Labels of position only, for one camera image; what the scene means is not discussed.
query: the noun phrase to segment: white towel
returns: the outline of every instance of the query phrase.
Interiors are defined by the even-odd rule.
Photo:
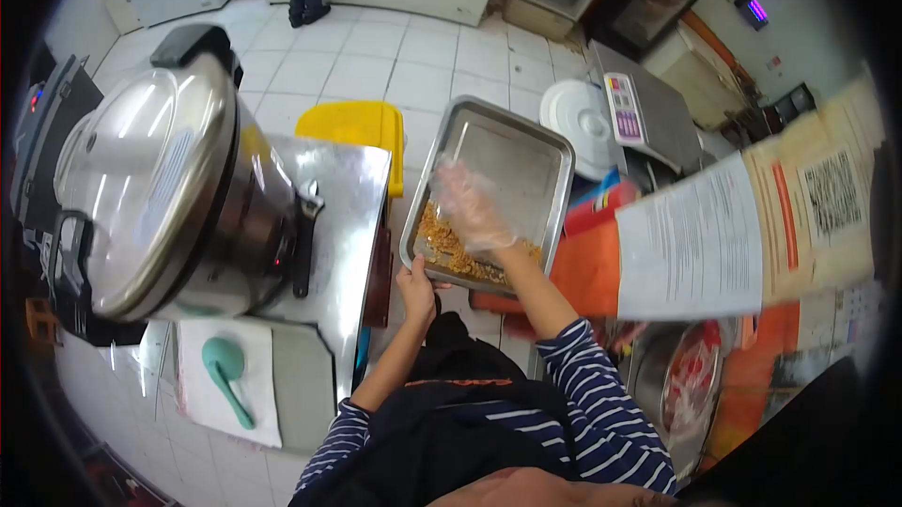
[[[184,320],[179,326],[179,385],[185,413],[192,421],[262,445],[281,448],[279,415],[272,386],[272,329],[240,320]],[[241,345],[244,374],[231,382],[235,397],[254,420],[244,429],[201,358],[211,336]]]

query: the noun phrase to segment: food in tray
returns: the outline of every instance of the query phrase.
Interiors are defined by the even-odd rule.
[[[425,255],[427,262],[443,266],[453,273],[467,274],[480,280],[508,284],[501,267],[476,259],[464,250],[460,239],[451,230],[448,220],[438,216],[438,206],[431,199],[426,202],[426,207],[423,209],[420,226],[417,228],[417,237],[423,239],[426,246],[432,251],[432,254]],[[542,250],[534,242],[525,239],[521,239],[519,242],[527,248],[529,256],[533,260],[536,262],[541,260]]]

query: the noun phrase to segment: striped shirt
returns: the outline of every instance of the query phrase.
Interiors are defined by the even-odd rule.
[[[592,340],[588,321],[574,321],[555,339],[539,341],[536,348],[552,381],[568,398],[580,476],[596,484],[635,484],[673,493],[676,477],[670,454],[626,394],[607,354]],[[456,415],[483,416],[520,431],[535,438],[561,462],[569,461],[563,428],[541,410],[524,410],[504,400],[451,408]],[[369,413],[342,400],[326,440],[300,475],[296,493],[366,445],[369,418]]]

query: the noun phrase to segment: qr code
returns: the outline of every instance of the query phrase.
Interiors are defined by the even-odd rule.
[[[813,241],[829,244],[834,235],[863,224],[862,197],[848,151],[837,152],[799,174],[805,186]]]

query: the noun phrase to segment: green spatula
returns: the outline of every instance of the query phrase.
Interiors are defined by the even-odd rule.
[[[213,383],[217,385],[229,405],[232,406],[238,422],[245,429],[253,429],[254,420],[234,397],[234,392],[228,384],[241,378],[244,374],[244,353],[241,346],[219,336],[213,336],[207,339],[203,348],[200,349],[200,356]]]

